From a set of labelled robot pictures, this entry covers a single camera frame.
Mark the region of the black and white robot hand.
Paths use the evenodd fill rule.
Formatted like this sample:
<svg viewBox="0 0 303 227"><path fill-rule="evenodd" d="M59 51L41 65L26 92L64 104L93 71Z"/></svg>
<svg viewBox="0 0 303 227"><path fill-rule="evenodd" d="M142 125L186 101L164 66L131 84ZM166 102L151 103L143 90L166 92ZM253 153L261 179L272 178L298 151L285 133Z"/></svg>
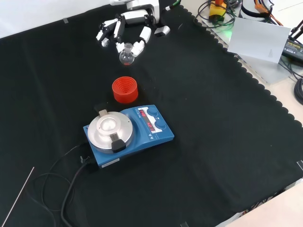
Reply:
<svg viewBox="0 0 303 227"><path fill-rule="evenodd" d="M128 11L101 23L96 41L102 47L109 44L109 38L112 35L117 52L125 51L126 44L122 42L125 26L144 25L139 40L132 44L130 49L132 55L137 57L151 37L152 26L155 27L155 36L165 36L170 32L170 28L161 21L162 11L158 0L112 0L110 5L126 5Z"/></svg>

